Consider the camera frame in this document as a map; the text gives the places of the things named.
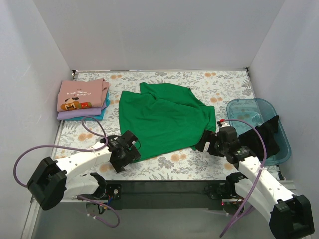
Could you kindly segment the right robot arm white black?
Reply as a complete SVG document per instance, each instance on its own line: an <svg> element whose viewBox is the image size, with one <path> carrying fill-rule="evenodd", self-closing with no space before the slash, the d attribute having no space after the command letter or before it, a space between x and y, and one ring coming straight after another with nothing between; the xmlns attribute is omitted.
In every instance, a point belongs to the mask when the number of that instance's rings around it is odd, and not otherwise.
<svg viewBox="0 0 319 239"><path fill-rule="evenodd" d="M294 194L273 177L255 152L240 142L235 128L220 122L219 132L206 130L195 148L203 151L206 143L209 154L225 157L238 170L226 178L226 194L242 197L262 214L275 238L301 239L314 233L308 198Z"/></svg>

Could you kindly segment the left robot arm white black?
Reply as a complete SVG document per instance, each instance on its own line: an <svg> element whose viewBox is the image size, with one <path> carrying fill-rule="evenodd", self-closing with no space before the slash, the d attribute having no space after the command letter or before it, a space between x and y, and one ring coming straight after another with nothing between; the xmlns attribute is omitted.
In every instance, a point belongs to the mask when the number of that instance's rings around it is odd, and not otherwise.
<svg viewBox="0 0 319 239"><path fill-rule="evenodd" d="M27 188L43 210L58 205L62 199L87 195L108 199L112 191L99 167L109 162L116 172L136 162L141 155L135 147L139 140L130 131L101 139L84 152L66 158L43 159L27 183Z"/></svg>

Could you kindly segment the green t shirt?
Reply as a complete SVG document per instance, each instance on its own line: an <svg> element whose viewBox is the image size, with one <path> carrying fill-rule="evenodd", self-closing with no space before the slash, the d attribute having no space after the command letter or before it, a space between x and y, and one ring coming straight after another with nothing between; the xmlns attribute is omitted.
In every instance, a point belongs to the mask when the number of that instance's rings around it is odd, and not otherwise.
<svg viewBox="0 0 319 239"><path fill-rule="evenodd" d="M204 132L216 131L215 107L199 100L191 88L171 83L139 84L140 91L122 91L120 132L137 137L144 161L195 147Z"/></svg>

